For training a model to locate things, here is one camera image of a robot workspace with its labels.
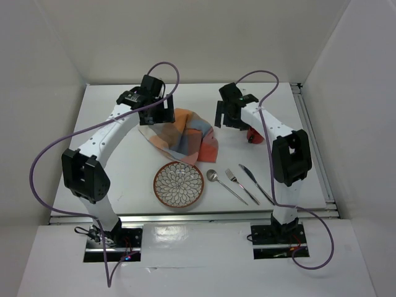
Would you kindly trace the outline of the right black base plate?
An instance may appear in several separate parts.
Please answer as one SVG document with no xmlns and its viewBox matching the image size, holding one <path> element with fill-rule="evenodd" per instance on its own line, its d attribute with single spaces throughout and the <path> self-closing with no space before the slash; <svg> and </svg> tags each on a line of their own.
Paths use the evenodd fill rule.
<svg viewBox="0 0 396 297">
<path fill-rule="evenodd" d="M 302 224 L 297 224 L 291 230 L 280 233 L 272 225 L 251 225 L 251 233 L 246 239 L 253 245 L 301 245 L 306 244 L 306 235 Z"/>
</svg>

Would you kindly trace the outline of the red mug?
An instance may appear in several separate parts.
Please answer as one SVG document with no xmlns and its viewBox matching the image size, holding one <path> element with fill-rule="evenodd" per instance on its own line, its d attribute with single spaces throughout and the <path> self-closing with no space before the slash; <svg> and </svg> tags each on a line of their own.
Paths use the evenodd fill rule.
<svg viewBox="0 0 396 297">
<path fill-rule="evenodd" d="M 247 130 L 247 141 L 250 144 L 261 144 L 264 138 L 252 127 Z"/>
</svg>

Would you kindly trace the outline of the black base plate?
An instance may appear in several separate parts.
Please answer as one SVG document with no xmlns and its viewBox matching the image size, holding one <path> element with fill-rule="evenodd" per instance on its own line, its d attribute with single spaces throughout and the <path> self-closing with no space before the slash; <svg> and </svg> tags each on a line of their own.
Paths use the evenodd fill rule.
<svg viewBox="0 0 396 297">
<path fill-rule="evenodd" d="M 302 224 L 297 224 L 291 230 L 280 233 L 272 225 L 251 225 L 251 233 L 246 239 L 253 245 L 301 245 L 306 244 L 306 235 Z"/>
<path fill-rule="evenodd" d="M 108 248 L 140 248 L 142 243 L 142 228 L 121 228 L 115 232 L 105 232 L 105 243 Z M 88 238 L 86 248 L 101 249 L 103 242 L 100 230 L 95 226 L 91 226 L 88 230 Z"/>
</svg>

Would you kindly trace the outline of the floral patterned ceramic plate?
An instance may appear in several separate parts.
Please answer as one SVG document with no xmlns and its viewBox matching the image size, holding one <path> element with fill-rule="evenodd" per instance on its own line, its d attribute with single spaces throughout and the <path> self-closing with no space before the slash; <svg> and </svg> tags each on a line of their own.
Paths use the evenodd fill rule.
<svg viewBox="0 0 396 297">
<path fill-rule="evenodd" d="M 174 209 L 190 207 L 204 191 L 204 177 L 196 166 L 173 161 L 162 166 L 153 179 L 156 198 Z"/>
</svg>

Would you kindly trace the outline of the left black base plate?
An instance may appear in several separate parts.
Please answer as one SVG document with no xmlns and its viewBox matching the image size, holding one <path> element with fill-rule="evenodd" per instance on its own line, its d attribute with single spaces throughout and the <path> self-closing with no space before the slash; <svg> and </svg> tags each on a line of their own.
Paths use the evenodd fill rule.
<svg viewBox="0 0 396 297">
<path fill-rule="evenodd" d="M 108 248 L 140 248 L 142 243 L 142 228 L 121 228 L 115 232 L 105 232 L 105 243 Z M 95 226 L 91 226 L 88 230 L 88 238 L 86 248 L 101 249 L 103 242 L 100 230 Z"/>
</svg>

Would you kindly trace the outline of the silver table knife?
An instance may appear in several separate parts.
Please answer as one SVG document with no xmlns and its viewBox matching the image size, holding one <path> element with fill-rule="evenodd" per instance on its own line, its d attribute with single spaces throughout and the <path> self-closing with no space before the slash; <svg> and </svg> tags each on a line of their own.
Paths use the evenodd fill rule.
<svg viewBox="0 0 396 297">
<path fill-rule="evenodd" d="M 260 190 L 260 192 L 265 196 L 265 198 L 272 204 L 275 205 L 273 199 L 270 197 L 270 195 L 260 186 L 260 184 L 257 182 L 257 179 L 254 177 L 253 173 L 244 165 L 239 164 L 239 167 L 249 176 L 249 178 L 252 180 L 252 182 L 256 185 L 256 187 Z"/>
</svg>

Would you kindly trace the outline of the checkered orange blue cloth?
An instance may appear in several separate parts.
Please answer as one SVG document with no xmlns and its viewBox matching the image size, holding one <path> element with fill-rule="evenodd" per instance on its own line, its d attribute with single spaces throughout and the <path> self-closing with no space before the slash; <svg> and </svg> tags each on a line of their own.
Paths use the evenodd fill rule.
<svg viewBox="0 0 396 297">
<path fill-rule="evenodd" d="M 173 123 L 139 126 L 139 132 L 164 156 L 185 164 L 215 163 L 218 140 L 210 123 L 197 113 L 176 108 Z"/>
</svg>

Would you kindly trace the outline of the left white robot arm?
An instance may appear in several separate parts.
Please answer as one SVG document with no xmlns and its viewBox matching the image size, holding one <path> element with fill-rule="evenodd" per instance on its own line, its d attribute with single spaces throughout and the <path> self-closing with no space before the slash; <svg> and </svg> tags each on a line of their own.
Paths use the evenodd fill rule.
<svg viewBox="0 0 396 297">
<path fill-rule="evenodd" d="M 173 99 L 169 97 L 162 103 L 164 97 L 164 81 L 145 75 L 139 86 L 120 94 L 107 125 L 77 149 L 68 148 L 62 154 L 64 185 L 84 204 L 88 214 L 96 217 L 89 232 L 96 242 L 114 247 L 126 237 L 121 219 L 108 198 L 111 182 L 105 166 L 115 148 L 135 126 L 174 122 Z"/>
</svg>

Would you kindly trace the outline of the silver fork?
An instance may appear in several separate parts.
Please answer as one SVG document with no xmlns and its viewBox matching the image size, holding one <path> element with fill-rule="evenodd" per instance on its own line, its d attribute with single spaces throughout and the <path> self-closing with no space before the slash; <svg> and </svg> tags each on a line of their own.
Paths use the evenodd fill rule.
<svg viewBox="0 0 396 297">
<path fill-rule="evenodd" d="M 227 177 L 230 179 L 230 181 L 236 183 L 257 205 L 260 205 L 260 202 L 257 200 L 257 198 L 252 195 L 236 178 L 236 176 L 233 174 L 233 172 L 227 168 L 225 170 L 225 173 Z"/>
</svg>

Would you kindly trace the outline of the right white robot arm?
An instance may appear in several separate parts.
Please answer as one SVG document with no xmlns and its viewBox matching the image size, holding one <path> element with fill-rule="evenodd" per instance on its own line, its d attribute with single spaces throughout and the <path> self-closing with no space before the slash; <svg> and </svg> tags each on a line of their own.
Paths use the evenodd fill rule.
<svg viewBox="0 0 396 297">
<path fill-rule="evenodd" d="M 252 94 L 243 95 L 235 83 L 219 89 L 215 126 L 252 131 L 263 138 L 270 150 L 272 162 L 275 207 L 270 218 L 269 231 L 252 235 L 256 243 L 286 243 L 298 234 L 297 204 L 303 180 L 312 168 L 307 133 L 293 130 L 259 106 Z"/>
</svg>

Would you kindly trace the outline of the right aluminium rail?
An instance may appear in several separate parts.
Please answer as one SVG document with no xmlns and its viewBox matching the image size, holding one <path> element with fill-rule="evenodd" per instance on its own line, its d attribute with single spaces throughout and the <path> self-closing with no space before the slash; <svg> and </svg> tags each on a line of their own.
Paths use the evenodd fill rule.
<svg viewBox="0 0 396 297">
<path fill-rule="evenodd" d="M 301 83 L 291 83 L 291 92 L 293 94 L 293 98 L 296 103 L 296 107 L 304 127 L 304 130 L 308 133 L 310 146 L 311 146 L 311 154 L 313 159 L 313 164 L 316 169 L 316 173 L 318 175 L 319 183 L 321 185 L 322 192 L 324 193 L 324 200 L 327 205 L 334 205 L 330 209 L 338 210 L 336 201 L 334 199 L 334 195 L 332 193 L 329 179 L 324 168 L 324 163 L 322 161 L 321 153 L 319 151 L 319 147 L 316 141 L 314 129 L 312 127 L 312 123 L 308 114 L 308 110 L 303 98 L 302 92 L 302 84 Z"/>
</svg>

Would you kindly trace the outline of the aluminium rail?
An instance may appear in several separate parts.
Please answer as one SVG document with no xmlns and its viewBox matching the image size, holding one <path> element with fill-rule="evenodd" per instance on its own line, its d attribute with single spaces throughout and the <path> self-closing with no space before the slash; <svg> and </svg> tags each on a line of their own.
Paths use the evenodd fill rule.
<svg viewBox="0 0 396 297">
<path fill-rule="evenodd" d="M 314 211 L 321 218 L 340 218 L 336 208 L 327 208 Z M 194 214 L 165 214 L 165 215 L 131 215 L 120 216 L 123 223 L 183 223 L 183 222 L 233 222 L 269 220 L 271 212 L 227 212 L 227 213 L 194 213 Z M 314 218 L 303 212 L 299 218 Z M 49 225 L 66 225 L 90 223 L 87 217 L 51 217 Z"/>
<path fill-rule="evenodd" d="M 293 98 L 296 103 L 296 107 L 304 127 L 304 130 L 308 133 L 310 146 L 311 146 L 311 154 L 313 159 L 313 164 L 316 169 L 316 173 L 318 175 L 319 183 L 321 185 L 322 192 L 324 193 L 324 200 L 327 205 L 334 205 L 330 209 L 338 210 L 336 201 L 334 199 L 334 195 L 332 193 L 329 179 L 324 168 L 324 163 L 322 161 L 321 153 L 319 151 L 319 147 L 316 141 L 314 129 L 312 127 L 312 123 L 308 114 L 308 110 L 303 98 L 302 92 L 302 84 L 301 83 L 291 83 L 291 92 L 293 94 Z"/>
</svg>

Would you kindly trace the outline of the silver spoon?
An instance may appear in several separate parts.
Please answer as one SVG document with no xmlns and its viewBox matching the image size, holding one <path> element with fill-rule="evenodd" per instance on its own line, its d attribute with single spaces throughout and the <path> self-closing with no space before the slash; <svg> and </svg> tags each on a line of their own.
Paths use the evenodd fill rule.
<svg viewBox="0 0 396 297">
<path fill-rule="evenodd" d="M 219 180 L 218 178 L 218 174 L 215 170 L 213 169 L 209 169 L 206 172 L 207 175 L 207 179 L 211 182 L 218 182 L 219 184 L 221 184 L 227 191 L 229 191 L 231 194 L 233 194 L 238 200 L 240 200 L 244 205 L 248 205 L 248 203 L 243 200 L 239 195 L 237 195 L 237 193 L 235 193 L 232 189 L 230 189 L 225 183 L 223 183 L 222 181 Z"/>
</svg>

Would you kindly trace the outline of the front aluminium rail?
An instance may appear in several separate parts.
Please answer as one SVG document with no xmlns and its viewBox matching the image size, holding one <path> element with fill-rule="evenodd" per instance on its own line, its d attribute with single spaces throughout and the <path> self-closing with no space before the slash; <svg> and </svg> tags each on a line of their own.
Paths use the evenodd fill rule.
<svg viewBox="0 0 396 297">
<path fill-rule="evenodd" d="M 321 218 L 340 218 L 336 208 L 327 208 L 314 211 Z M 165 215 L 131 215 L 120 216 L 123 223 L 183 223 L 183 222 L 233 222 L 269 220 L 271 212 L 227 212 L 227 213 L 194 213 L 194 214 L 165 214 Z M 314 218 L 303 212 L 299 218 Z M 66 225 L 90 223 L 87 217 L 51 217 L 49 225 Z"/>
</svg>

